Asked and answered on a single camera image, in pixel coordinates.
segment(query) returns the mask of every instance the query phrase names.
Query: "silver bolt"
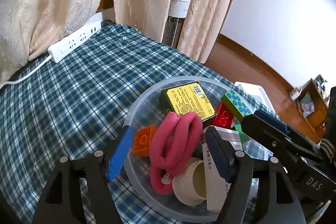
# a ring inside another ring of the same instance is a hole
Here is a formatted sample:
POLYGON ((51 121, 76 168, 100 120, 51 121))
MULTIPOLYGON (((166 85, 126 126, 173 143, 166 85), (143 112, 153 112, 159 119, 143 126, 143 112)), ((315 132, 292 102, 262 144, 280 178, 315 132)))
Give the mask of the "silver bolt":
POLYGON ((236 156, 239 157, 239 158, 242 158, 242 157, 245 156, 245 153, 241 150, 238 150, 238 151, 236 151, 236 156))
POLYGON ((304 157, 300 157, 300 158, 304 163, 308 163, 307 160, 304 157))
POLYGON ((61 157, 61 158, 59 159, 59 161, 60 161, 61 163, 65 163, 65 162, 68 161, 68 157, 67 157, 67 156, 63 156, 63 157, 61 157))
POLYGON ((102 156, 103 154, 104 154, 104 152, 103 151, 101 151, 101 150, 97 150, 95 153, 93 153, 94 154, 94 156, 95 157, 100 157, 100 156, 102 156))
POLYGON ((274 164, 277 164, 279 162, 279 160, 276 157, 272 157, 271 162, 274 163, 274 164))

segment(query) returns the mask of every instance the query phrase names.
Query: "plaid tablecloth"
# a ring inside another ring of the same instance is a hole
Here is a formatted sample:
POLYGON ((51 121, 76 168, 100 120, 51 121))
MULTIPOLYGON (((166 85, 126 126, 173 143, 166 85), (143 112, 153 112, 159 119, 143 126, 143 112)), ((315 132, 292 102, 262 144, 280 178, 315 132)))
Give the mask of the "plaid tablecloth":
MULTIPOLYGON (((79 159, 105 146, 117 136, 141 93, 180 75, 215 79, 245 97, 255 110, 266 110, 212 70, 117 24, 97 32, 60 63, 50 61, 29 79, 8 86, 0 95, 0 190, 23 223, 31 223, 55 160, 62 155, 79 159)), ((260 145, 245 148, 263 158, 260 145)), ((179 223, 139 199, 125 171, 110 183, 110 190, 124 223, 179 223)), ((88 222, 94 222, 85 197, 88 222)))

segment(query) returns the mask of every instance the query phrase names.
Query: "orange toy brick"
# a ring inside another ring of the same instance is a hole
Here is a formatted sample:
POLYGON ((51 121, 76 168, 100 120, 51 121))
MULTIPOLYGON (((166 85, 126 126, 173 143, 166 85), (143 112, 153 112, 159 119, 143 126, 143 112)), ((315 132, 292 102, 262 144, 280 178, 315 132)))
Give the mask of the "orange toy brick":
POLYGON ((149 145, 156 131, 157 128, 154 125, 138 130, 134 137, 133 154, 140 157, 148 157, 149 145))

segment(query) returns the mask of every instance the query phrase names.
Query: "pink coiled object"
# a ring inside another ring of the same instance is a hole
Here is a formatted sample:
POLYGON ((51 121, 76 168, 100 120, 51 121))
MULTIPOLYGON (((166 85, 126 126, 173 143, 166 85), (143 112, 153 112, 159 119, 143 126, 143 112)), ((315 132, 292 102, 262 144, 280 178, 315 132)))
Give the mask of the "pink coiled object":
POLYGON ((163 184, 162 170, 173 179, 181 173, 200 142, 202 120, 197 113, 179 117, 169 112, 155 133, 149 147, 150 177, 154 190, 162 195, 173 192, 172 183, 163 184))

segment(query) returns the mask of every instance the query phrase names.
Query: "wooden floor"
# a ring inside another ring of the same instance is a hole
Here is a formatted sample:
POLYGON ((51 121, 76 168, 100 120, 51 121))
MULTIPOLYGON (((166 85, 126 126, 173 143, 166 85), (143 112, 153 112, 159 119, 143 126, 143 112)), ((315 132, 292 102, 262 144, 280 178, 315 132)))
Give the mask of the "wooden floor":
POLYGON ((204 65, 233 83, 240 81, 262 86, 285 123, 314 142, 322 138, 310 130, 295 102, 289 98, 293 88, 267 64, 229 38, 220 34, 204 65))

